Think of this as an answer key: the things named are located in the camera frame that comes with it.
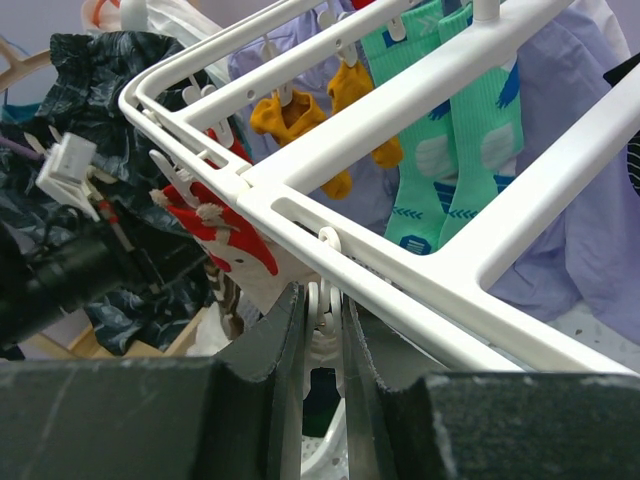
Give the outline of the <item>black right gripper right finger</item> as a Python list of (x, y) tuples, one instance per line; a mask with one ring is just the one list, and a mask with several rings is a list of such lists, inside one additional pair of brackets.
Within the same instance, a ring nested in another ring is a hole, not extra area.
[(454, 372), (343, 307), (353, 479), (635, 479), (639, 380)]

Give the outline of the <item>white plastic sock hanger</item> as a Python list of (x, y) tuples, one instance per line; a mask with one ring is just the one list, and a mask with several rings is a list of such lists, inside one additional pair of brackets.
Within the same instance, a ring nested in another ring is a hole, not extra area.
[(639, 125), (604, 1), (278, 1), (137, 75), (125, 118), (276, 246), (447, 366), (633, 375)]

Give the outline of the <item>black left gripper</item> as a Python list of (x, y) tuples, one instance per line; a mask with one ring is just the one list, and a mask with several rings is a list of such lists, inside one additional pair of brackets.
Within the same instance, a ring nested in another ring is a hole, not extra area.
[(59, 245), (42, 243), (20, 251), (6, 226), (1, 227), (1, 348), (17, 346), (68, 313), (124, 287), (156, 295), (165, 281), (140, 243), (144, 226), (118, 202), (96, 204), (98, 218), (87, 219), (77, 207), (76, 236)]

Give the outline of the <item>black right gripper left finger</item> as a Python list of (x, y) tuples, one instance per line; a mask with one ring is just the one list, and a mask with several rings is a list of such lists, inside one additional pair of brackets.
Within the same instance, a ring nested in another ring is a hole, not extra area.
[(297, 479), (305, 292), (211, 357), (1, 368), (5, 479)]

